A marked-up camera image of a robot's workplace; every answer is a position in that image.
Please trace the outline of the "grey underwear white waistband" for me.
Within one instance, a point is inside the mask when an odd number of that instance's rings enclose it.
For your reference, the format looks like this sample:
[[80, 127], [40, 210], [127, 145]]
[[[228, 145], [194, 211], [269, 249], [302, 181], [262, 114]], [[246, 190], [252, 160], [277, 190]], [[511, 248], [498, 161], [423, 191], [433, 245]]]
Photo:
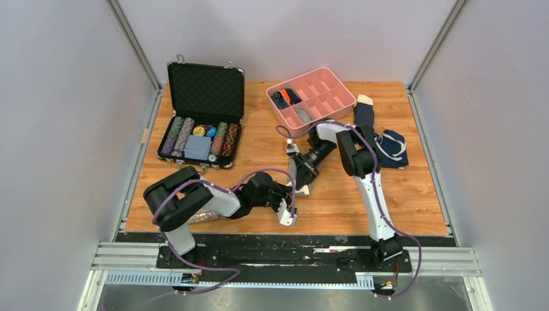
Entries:
[[309, 196], [319, 175], [319, 162], [309, 154], [289, 157], [289, 173], [295, 180], [297, 196]]

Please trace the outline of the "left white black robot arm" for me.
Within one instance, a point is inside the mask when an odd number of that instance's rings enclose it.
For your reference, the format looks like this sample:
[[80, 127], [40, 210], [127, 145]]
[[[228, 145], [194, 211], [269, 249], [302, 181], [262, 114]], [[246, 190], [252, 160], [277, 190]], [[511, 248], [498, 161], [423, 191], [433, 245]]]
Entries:
[[294, 225], [298, 218], [295, 181], [291, 179], [289, 185], [284, 185], [275, 181], [271, 172], [270, 168], [251, 172], [226, 189], [187, 166], [146, 188], [143, 198], [153, 215], [152, 222], [174, 247], [174, 260], [184, 268], [197, 262], [199, 252], [189, 223], [199, 211], [239, 219], [255, 207], [269, 207], [280, 224]]

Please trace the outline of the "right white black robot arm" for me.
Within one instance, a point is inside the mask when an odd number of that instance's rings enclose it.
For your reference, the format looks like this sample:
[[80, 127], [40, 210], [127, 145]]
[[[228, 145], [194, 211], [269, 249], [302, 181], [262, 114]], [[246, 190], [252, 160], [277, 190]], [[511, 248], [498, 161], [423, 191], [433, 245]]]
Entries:
[[338, 150], [342, 167], [355, 181], [367, 214], [368, 232], [373, 240], [371, 265], [377, 270], [387, 270], [402, 254], [403, 246], [383, 195], [381, 157], [373, 128], [326, 119], [309, 129], [308, 143], [309, 151], [302, 153], [291, 139], [287, 140], [286, 154], [296, 189], [311, 190], [327, 156]]

